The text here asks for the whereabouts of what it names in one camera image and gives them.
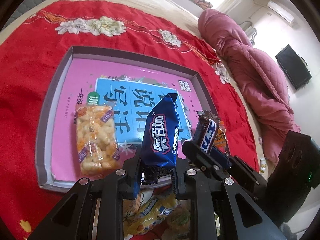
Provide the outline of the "yellow Alpenliebe candy bag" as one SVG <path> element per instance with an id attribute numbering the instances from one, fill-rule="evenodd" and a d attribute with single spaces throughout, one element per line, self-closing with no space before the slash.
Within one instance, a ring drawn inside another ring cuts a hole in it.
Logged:
<path id="1" fill-rule="evenodd" d="M 171 192 L 152 196 L 134 215 L 124 220 L 124 237 L 148 233 L 172 214 L 177 204 L 178 200 Z"/>

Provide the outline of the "white air conditioner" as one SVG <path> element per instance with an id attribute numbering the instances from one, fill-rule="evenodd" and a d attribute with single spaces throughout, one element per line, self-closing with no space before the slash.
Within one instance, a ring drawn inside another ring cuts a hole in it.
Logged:
<path id="1" fill-rule="evenodd" d="M 293 25 L 295 17 L 277 3 L 269 1 L 267 7 L 283 18 L 289 25 Z"/>

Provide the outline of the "brown Snickers bar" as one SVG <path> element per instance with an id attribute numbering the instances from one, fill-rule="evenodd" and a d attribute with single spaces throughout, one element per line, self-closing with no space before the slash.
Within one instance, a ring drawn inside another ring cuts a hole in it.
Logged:
<path id="1" fill-rule="evenodd" d="M 219 126 L 220 118 L 211 111 L 197 111 L 198 124 L 193 135 L 193 141 L 207 154 L 213 146 Z"/>

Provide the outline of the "orange snack packet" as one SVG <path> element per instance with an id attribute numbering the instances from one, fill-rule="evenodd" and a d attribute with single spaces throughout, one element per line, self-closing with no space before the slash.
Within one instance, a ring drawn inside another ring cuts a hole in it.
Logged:
<path id="1" fill-rule="evenodd" d="M 219 123 L 219 129 L 214 140 L 214 146 L 217 147 L 223 153 L 226 153 L 227 151 L 226 128 L 222 120 Z"/>

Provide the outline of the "beige bed sheet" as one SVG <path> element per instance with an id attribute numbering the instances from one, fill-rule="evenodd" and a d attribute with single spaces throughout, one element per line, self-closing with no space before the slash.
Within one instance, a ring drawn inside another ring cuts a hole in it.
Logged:
<path id="1" fill-rule="evenodd" d="M 11 22 L 3 31 L 1 31 L 1 43 L 3 43 L 11 33 L 19 27 L 26 19 L 33 16 L 36 12 L 47 7 L 48 5 L 62 0 L 46 0 L 28 12 L 24 13 L 16 20 Z M 86 1 L 86 0 L 67 0 L 67 1 Z M 162 17 L 169 20 L 179 28 L 188 31 L 189 33 L 201 37 L 197 27 L 198 17 L 191 13 L 191 11 L 178 5 L 172 0 L 88 0 L 88 1 L 108 1 L 113 3 L 120 3 L 129 7 L 139 9 L 148 14 L 157 17 Z"/>

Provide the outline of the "clear rice cracker snack pack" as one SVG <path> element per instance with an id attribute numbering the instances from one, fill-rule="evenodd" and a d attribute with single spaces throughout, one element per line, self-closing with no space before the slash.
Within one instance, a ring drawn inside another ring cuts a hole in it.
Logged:
<path id="1" fill-rule="evenodd" d="M 75 110 L 76 149 L 81 173 L 102 176 L 120 168 L 113 107 L 78 105 Z"/>

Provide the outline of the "grey shallow cardboard box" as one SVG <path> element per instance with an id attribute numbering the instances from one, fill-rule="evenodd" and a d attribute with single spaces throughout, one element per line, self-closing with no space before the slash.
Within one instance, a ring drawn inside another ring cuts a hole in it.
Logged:
<path id="1" fill-rule="evenodd" d="M 148 114 L 166 94 L 179 96 L 179 142 L 192 138 L 200 111 L 216 112 L 198 71 L 128 51 L 71 47 L 45 97 L 36 137 L 35 166 L 42 189 L 67 192 L 81 177 L 75 108 L 114 103 L 120 162 L 134 156 Z"/>

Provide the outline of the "blue Oreo snack packet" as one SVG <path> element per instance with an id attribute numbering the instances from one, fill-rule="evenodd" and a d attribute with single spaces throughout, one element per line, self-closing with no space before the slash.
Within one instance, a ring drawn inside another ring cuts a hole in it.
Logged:
<path id="1" fill-rule="evenodd" d="M 176 166 L 180 119 L 176 93 L 169 93 L 148 114 L 140 150 L 144 180 L 156 184 Z"/>

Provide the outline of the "pale green snack bag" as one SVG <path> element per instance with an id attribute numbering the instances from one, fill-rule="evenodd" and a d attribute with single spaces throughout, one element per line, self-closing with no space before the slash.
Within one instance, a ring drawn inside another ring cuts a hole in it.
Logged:
<path id="1" fill-rule="evenodd" d="M 179 201 L 165 220 L 168 228 L 163 232 L 162 239 L 190 239 L 190 220 L 190 201 Z"/>

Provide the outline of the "red floral blanket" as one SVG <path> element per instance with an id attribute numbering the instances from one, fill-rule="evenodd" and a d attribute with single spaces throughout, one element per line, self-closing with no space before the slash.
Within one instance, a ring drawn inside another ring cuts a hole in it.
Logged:
<path id="1" fill-rule="evenodd" d="M 59 34 L 78 18 L 122 21 L 125 33 Z M 199 35 L 197 19 L 181 9 L 119 2 L 58 1 L 22 20 L 1 44 L 1 220 L 14 239 L 26 239 L 61 195 L 39 188 L 35 140 L 40 111 L 57 65 L 73 46 L 120 49 L 171 61 L 197 71 L 223 119 L 231 153 L 258 169 L 255 139 L 241 93 L 222 84 L 211 64 L 213 49 Z"/>

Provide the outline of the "pink and blue book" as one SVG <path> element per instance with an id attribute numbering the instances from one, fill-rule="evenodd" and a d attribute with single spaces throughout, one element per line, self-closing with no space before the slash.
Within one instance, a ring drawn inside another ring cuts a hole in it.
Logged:
<path id="1" fill-rule="evenodd" d="M 67 184 L 81 175 L 76 149 L 76 105 L 116 104 L 114 120 L 121 161 L 134 155 L 143 139 L 149 112 L 166 94 L 180 96 L 180 140 L 192 137 L 198 122 L 197 111 L 215 109 L 200 75 L 180 66 L 72 58 L 64 65 L 59 81 L 53 109 L 50 171 L 55 181 Z"/>

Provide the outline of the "pink quilted duvet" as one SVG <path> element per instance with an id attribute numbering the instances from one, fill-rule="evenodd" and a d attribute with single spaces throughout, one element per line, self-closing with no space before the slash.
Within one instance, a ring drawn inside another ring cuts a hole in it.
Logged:
<path id="1" fill-rule="evenodd" d="M 260 124 L 263 153 L 277 164 L 288 131 L 300 132 L 283 71 L 269 55 L 254 48 L 242 28 L 222 12 L 206 9 L 199 17 L 198 29 L 226 61 Z"/>

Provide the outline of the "black wall television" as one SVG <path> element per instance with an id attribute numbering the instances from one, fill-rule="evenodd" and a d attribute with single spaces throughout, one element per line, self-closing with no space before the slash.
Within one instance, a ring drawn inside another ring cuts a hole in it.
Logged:
<path id="1" fill-rule="evenodd" d="M 295 90 L 306 85 L 312 78 L 304 59 L 289 44 L 275 58 Z"/>

